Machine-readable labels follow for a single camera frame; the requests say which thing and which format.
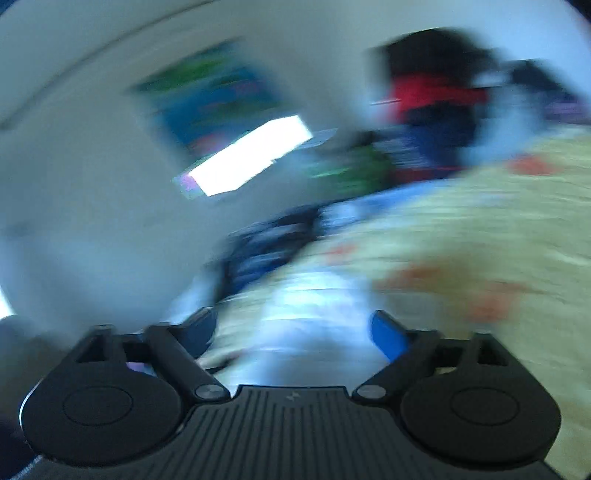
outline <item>colorful painting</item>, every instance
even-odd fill
[[[157,124],[190,154],[186,172],[269,120],[292,115],[240,41],[229,41],[159,72],[135,88]],[[184,190],[196,187],[179,177]]]

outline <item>red shirt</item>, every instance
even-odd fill
[[[393,104],[391,118],[398,121],[404,121],[404,114],[409,110],[437,102],[468,106],[487,100],[486,89],[450,86],[445,77],[427,74],[398,77],[392,87],[391,98],[397,100]]]

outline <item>green object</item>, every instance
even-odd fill
[[[391,187],[394,166],[385,154],[373,146],[352,148],[348,160],[313,176],[331,179],[346,197],[369,195]]]

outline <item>ceiling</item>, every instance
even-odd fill
[[[0,129],[106,50],[212,1],[0,0]]]

